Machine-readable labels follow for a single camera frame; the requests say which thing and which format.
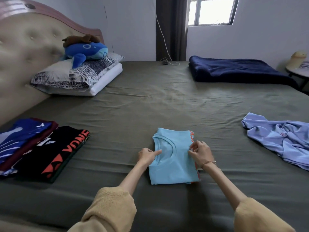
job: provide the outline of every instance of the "tufted headboard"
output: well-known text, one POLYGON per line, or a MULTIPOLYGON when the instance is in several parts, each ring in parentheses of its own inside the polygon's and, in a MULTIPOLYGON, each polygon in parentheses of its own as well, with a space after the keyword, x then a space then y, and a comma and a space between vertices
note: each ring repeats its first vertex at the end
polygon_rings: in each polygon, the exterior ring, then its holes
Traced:
POLYGON ((62 39, 69 35, 96 35, 42 3, 0 0, 0 125, 18 116, 48 94, 31 87, 33 75, 64 54, 62 39))

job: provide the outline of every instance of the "wall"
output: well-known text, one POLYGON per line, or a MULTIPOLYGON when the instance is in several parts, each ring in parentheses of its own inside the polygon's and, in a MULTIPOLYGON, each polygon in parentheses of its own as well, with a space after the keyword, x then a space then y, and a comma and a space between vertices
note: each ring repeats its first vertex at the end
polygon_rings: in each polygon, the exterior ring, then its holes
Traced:
POLYGON ((187 60, 253 58, 284 70, 297 50, 309 52, 309 0, 239 0, 233 25, 189 27, 187 60))
POLYGON ((156 60, 156 0, 77 2, 86 26, 102 30, 109 50, 125 56, 125 61, 156 60))

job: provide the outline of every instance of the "yellow sweater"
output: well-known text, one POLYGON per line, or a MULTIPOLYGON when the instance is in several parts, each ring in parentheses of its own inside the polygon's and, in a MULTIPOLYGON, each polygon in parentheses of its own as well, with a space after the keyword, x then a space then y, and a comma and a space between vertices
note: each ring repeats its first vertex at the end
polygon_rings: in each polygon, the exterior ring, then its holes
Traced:
MULTIPOLYGON (((127 191, 121 187, 104 187, 98 191, 82 221, 68 232, 127 232, 135 214, 134 199, 127 191)), ((237 207, 234 231, 295 232, 289 224, 252 198, 245 199, 237 207)))

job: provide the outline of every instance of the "hand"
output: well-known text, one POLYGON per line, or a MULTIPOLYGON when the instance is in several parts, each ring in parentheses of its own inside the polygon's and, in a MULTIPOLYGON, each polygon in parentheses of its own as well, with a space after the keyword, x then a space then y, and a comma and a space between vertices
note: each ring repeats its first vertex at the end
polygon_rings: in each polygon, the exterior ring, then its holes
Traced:
POLYGON ((155 157, 161 153, 162 150, 152 151, 148 148, 143 148, 138 153, 138 163, 141 163, 146 169, 155 160, 155 157))
POLYGON ((190 149, 192 150, 189 150, 188 154, 192 156, 199 166, 202 167, 207 161, 214 161, 211 149, 205 142, 196 141, 191 144, 190 149))

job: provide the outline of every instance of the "black and white pillowcase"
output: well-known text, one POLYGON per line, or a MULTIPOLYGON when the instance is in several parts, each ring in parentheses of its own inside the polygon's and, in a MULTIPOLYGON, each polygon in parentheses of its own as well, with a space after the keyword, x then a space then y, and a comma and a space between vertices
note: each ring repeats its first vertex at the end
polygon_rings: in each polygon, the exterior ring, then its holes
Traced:
POLYGON ((72 59, 68 59, 69 62, 60 61, 37 73, 30 84, 34 87, 44 85, 63 89, 88 89, 123 59, 122 55, 109 53, 102 59, 88 60, 75 69, 71 66, 72 59))

